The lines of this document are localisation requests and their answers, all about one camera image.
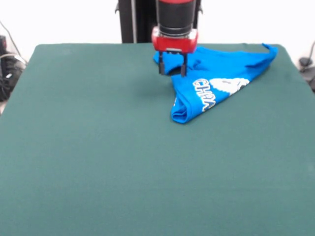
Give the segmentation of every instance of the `green table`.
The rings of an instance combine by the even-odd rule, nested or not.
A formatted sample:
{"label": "green table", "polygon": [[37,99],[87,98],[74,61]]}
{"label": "green table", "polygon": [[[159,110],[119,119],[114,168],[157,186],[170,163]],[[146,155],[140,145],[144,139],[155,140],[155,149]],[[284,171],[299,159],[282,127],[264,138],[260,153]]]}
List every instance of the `green table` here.
{"label": "green table", "polygon": [[314,236],[315,99],[278,48],[181,125],[151,44],[38,46],[0,118],[0,235]]}

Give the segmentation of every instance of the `white print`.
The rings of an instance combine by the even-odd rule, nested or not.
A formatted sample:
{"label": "white print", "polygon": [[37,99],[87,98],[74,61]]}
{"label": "white print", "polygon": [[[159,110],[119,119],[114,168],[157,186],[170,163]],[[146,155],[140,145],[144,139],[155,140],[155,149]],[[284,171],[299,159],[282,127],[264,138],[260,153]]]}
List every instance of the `white print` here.
{"label": "white print", "polygon": [[200,97],[203,108],[202,112],[205,112],[207,109],[212,108],[215,104],[215,95],[210,91],[209,81],[206,79],[199,79],[192,83],[196,90],[196,94]]}
{"label": "white print", "polygon": [[250,81],[244,78],[214,78],[209,80],[212,87],[217,90],[228,92],[230,96],[240,90],[242,87],[246,86]]}

